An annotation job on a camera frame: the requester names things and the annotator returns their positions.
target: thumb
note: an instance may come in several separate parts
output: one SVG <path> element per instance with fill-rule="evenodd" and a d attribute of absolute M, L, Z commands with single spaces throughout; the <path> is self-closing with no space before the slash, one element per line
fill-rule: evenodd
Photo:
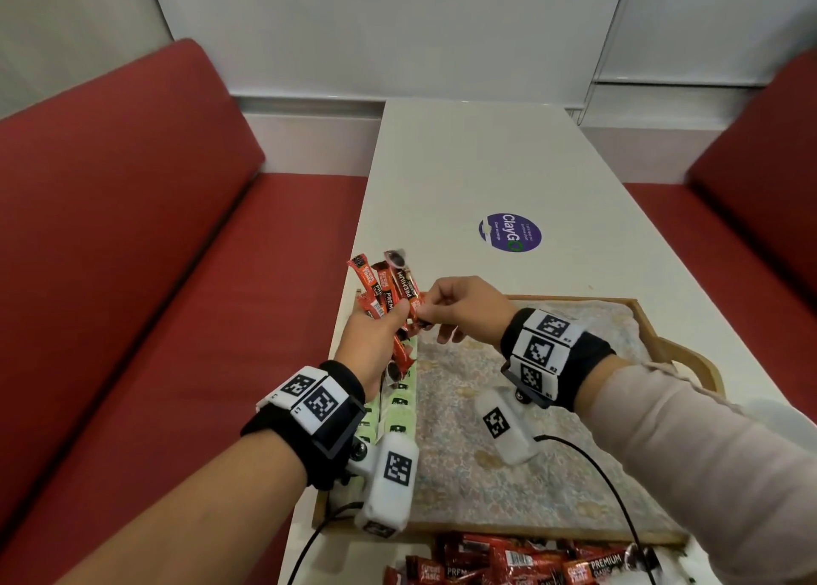
<path fill-rule="evenodd" d="M 406 322 L 406 319 L 409 317 L 410 308 L 411 305 L 408 300 L 400 299 L 400 302 L 391 308 L 391 312 L 383 317 L 383 320 L 388 323 L 389 329 L 392 332 L 397 331 L 403 326 L 403 323 Z"/>
<path fill-rule="evenodd" d="M 454 317 L 454 305 L 433 305 L 431 303 L 424 303 L 417 308 L 417 317 L 427 322 L 434 324 L 457 324 Z"/>

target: person's right hand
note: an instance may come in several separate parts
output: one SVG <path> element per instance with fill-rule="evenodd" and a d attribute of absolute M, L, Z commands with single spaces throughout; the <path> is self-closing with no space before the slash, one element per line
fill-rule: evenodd
<path fill-rule="evenodd" d="M 476 275 L 437 280 L 417 309 L 421 319 L 440 325 L 437 342 L 462 342 L 469 336 L 497 351 L 516 312 L 505 295 Z"/>

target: tray handle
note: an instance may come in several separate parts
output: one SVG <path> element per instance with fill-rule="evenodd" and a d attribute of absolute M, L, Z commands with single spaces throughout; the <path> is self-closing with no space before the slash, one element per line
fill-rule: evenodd
<path fill-rule="evenodd" d="M 686 346 L 668 340 L 666 337 L 659 337 L 659 342 L 671 360 L 683 363 L 695 373 L 703 389 L 714 391 L 716 394 L 726 397 L 720 371 L 715 367 L 714 363 L 711 363 L 702 354 L 691 351 Z"/>

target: wrist strap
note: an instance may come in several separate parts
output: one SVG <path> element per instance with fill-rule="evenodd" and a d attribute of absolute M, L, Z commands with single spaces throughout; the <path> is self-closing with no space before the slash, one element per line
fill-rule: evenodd
<path fill-rule="evenodd" d="M 275 431 L 303 462 L 309 484 L 329 490 L 349 462 L 364 400 L 360 382 L 342 363 L 305 366 L 257 403 L 241 435 Z"/>
<path fill-rule="evenodd" d="M 553 312 L 523 308 L 511 320 L 502 341 L 507 362 L 503 374 L 537 406 L 573 411 L 584 379 L 605 357 L 610 345 L 580 323 Z"/>

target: black wristband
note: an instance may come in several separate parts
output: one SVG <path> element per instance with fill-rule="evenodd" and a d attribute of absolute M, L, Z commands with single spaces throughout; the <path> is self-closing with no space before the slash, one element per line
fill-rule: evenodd
<path fill-rule="evenodd" d="M 500 350 L 506 360 L 511 358 L 514 345 L 519 340 L 525 321 L 535 312 L 535 308 L 523 308 L 514 315 L 503 333 Z M 574 401 L 587 375 L 606 357 L 615 354 L 606 340 L 583 332 L 570 348 L 565 366 L 558 376 L 559 392 L 554 405 L 574 410 Z"/>
<path fill-rule="evenodd" d="M 344 476 L 346 465 L 352 450 L 354 429 L 363 417 L 362 403 L 365 393 L 360 381 L 352 371 L 337 361 L 327 361 L 320 365 L 320 369 L 328 373 L 342 389 L 357 401 L 356 406 L 347 407 L 345 411 L 338 411 L 341 418 L 328 427 L 324 424 L 320 428 L 320 435 L 310 435 L 299 424 L 289 410 L 272 404 L 265 405 L 241 429 L 241 436 L 261 430 L 271 430 L 277 433 L 298 456 L 306 469 L 307 483 L 319 490 L 330 490 L 336 479 Z M 316 440 L 329 445 L 336 439 L 342 443 L 336 448 L 334 456 L 329 457 L 325 449 L 319 447 Z"/>

